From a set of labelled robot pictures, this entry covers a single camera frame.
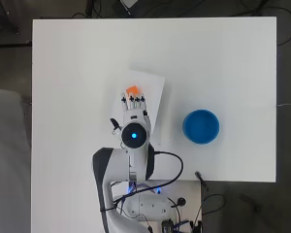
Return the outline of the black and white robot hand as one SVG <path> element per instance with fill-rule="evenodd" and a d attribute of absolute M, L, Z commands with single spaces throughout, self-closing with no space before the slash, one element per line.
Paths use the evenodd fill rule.
<path fill-rule="evenodd" d="M 146 109 L 146 99 L 144 95 L 122 93 L 120 96 L 122 106 L 122 123 L 119 123 L 114 117 L 111 118 L 113 125 L 113 135 L 119 135 L 126 125 L 132 122 L 139 123 L 147 134 L 151 131 L 150 119 Z"/>

